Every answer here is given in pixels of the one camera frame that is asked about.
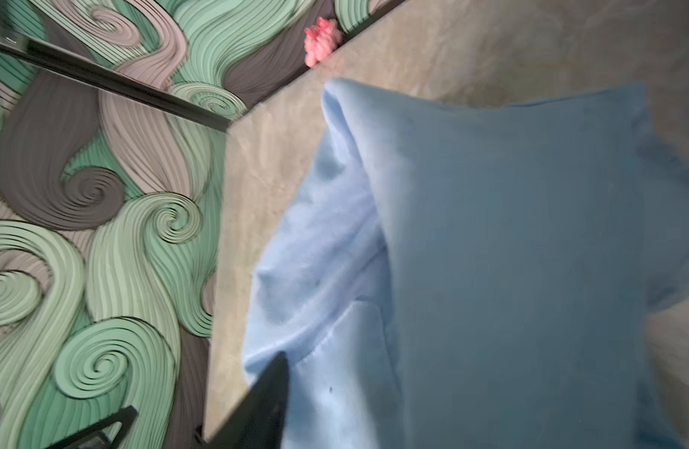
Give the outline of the light blue long sleeve shirt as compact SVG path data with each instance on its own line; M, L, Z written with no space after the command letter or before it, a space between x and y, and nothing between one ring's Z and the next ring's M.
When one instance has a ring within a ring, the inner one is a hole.
M253 274L286 448L679 448L644 345L689 177L640 86L498 110L352 82Z

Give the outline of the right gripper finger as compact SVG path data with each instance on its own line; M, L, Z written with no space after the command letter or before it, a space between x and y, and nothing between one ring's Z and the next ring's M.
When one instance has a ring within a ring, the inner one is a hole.
M270 361L209 448L280 449L290 394L290 369L284 352Z

